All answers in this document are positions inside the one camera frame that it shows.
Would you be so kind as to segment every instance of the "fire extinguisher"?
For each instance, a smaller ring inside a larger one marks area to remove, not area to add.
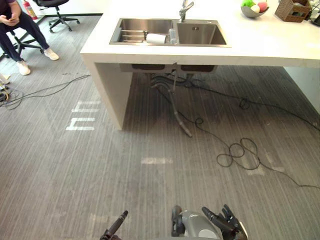
[[[28,12],[29,16],[33,19],[36,20],[38,19],[37,15],[35,14],[34,10],[32,9],[32,7],[30,6],[30,3],[27,2],[26,0],[23,0],[23,6],[25,8],[25,10]]]

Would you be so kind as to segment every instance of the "fruit bowl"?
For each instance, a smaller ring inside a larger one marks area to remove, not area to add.
[[[246,17],[252,18],[252,19],[257,18],[257,17],[260,17],[261,15],[265,14],[265,13],[268,11],[268,9],[269,9],[269,7],[267,7],[264,12],[259,12],[259,13],[257,13],[257,12],[255,12],[255,11],[253,11],[253,10],[252,10],[250,7],[248,7],[248,6],[242,6],[242,7],[241,7],[242,13],[243,13]]]

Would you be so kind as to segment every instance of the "wicker basket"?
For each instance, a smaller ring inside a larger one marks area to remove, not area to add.
[[[303,6],[296,6],[294,3],[300,3]],[[275,11],[275,15],[285,22],[301,23],[307,17],[310,10],[311,7],[308,0],[281,0]],[[302,16],[293,15],[293,13],[299,13]]]

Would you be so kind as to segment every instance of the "stainless steel sink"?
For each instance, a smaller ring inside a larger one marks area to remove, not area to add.
[[[166,35],[166,40],[169,41],[169,29],[172,28],[174,22],[171,19],[121,18],[113,33],[111,44],[139,45],[146,43],[147,34]]]
[[[189,20],[178,23],[177,30],[181,45],[214,47],[227,45],[217,21]]]
[[[170,43],[169,29],[176,32],[176,43]],[[166,36],[165,43],[147,43],[147,34]],[[216,20],[192,20],[179,22],[178,19],[138,19],[120,18],[113,32],[110,44],[151,45],[151,46],[191,46],[230,47]]]

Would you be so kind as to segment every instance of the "seated person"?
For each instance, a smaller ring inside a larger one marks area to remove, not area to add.
[[[21,11],[16,0],[0,0],[0,46],[3,51],[14,61],[22,75],[28,75],[31,71],[26,62],[15,50],[7,32],[16,28],[25,29],[44,49],[44,55],[51,60],[58,60],[59,56],[52,51],[46,42],[45,36],[32,18]]]

